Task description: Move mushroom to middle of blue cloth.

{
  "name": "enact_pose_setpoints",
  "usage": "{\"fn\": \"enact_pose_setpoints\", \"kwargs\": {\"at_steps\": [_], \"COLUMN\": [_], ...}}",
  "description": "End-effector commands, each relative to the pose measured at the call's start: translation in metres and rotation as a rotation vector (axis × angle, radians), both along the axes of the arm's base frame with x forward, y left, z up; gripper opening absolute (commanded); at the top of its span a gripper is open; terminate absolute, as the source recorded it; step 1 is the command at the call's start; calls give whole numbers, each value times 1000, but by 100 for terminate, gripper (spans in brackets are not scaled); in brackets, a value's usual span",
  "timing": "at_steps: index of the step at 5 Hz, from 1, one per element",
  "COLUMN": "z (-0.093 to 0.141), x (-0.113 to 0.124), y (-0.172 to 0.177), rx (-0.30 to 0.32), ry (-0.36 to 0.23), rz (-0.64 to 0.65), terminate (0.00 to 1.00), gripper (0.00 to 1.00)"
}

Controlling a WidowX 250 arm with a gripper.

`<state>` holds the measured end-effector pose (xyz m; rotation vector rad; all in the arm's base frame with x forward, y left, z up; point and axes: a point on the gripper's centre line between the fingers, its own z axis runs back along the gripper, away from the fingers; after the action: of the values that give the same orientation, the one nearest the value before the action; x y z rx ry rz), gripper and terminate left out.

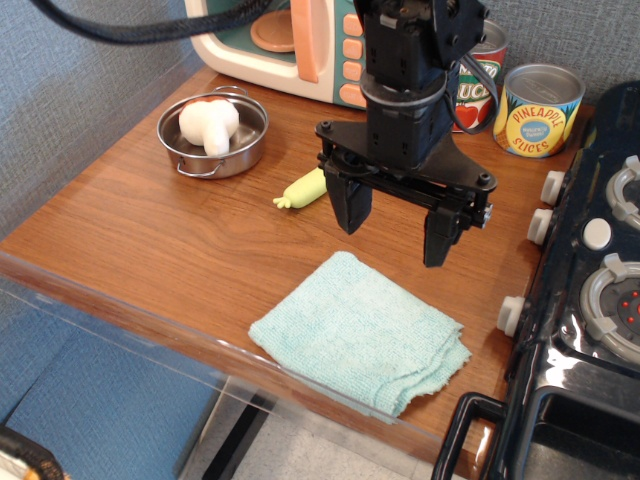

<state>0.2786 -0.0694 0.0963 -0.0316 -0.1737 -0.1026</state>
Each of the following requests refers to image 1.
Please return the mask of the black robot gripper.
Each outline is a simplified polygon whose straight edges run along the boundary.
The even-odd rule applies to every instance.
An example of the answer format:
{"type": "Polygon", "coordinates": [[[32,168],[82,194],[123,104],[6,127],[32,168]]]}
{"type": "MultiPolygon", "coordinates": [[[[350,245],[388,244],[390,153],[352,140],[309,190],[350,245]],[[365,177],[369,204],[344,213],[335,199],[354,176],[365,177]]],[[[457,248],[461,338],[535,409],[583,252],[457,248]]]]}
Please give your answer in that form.
{"type": "Polygon", "coordinates": [[[497,180],[454,143],[458,84],[457,70],[440,71],[412,89],[394,89],[366,73],[365,120],[317,124],[320,167],[336,220],[347,234],[369,216],[376,190],[428,210],[427,268],[441,267],[465,230],[486,225],[497,180]]]}

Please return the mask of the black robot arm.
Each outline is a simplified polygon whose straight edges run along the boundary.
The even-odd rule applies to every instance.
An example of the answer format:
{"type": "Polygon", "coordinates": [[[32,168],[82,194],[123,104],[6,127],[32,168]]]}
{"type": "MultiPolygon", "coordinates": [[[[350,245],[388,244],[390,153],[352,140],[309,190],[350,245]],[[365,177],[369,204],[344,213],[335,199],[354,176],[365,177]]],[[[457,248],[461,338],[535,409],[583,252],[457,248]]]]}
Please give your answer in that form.
{"type": "Polygon", "coordinates": [[[354,233],[376,190],[428,209],[424,263],[439,267],[463,231],[485,226],[497,186],[452,137],[460,68],[497,93],[471,55],[485,39],[488,10],[478,1],[358,1],[355,10],[365,37],[366,119],[316,127],[334,214],[354,233]]]}

